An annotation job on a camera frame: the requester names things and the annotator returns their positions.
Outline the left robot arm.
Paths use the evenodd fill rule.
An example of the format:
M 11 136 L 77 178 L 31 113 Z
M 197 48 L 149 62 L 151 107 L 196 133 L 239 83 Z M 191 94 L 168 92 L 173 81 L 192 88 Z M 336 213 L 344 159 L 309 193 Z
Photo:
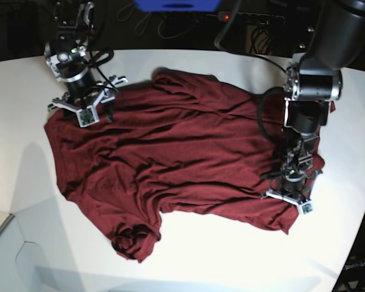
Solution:
M 283 70 L 283 87 L 268 89 L 256 109 L 260 133 L 280 160 L 278 169 L 261 175 L 269 181 L 263 197 L 292 204 L 300 214 L 313 210 L 310 195 L 322 172 L 313 169 L 318 130 L 327 124 L 332 102 L 341 97 L 341 69 L 356 59 L 365 40 L 365 1 L 323 1 L 309 31 L 307 50 Z M 283 94 L 285 101 L 281 139 L 270 137 L 263 125 L 263 106 L 271 94 Z

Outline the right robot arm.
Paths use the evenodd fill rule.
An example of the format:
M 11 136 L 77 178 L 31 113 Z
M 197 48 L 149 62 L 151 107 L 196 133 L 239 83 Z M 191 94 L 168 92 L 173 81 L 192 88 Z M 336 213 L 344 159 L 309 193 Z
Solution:
M 100 122 L 101 116 L 109 123 L 113 121 L 113 103 L 121 93 L 118 86 L 127 82 L 124 76 L 102 75 L 100 81 L 94 77 L 93 72 L 100 71 L 101 65 L 114 56 L 109 49 L 96 54 L 88 49 L 94 38 L 94 8 L 94 1 L 57 1 L 57 36 L 44 49 L 46 64 L 66 88 L 47 109 L 60 109 L 64 116 L 76 117 L 82 128 Z

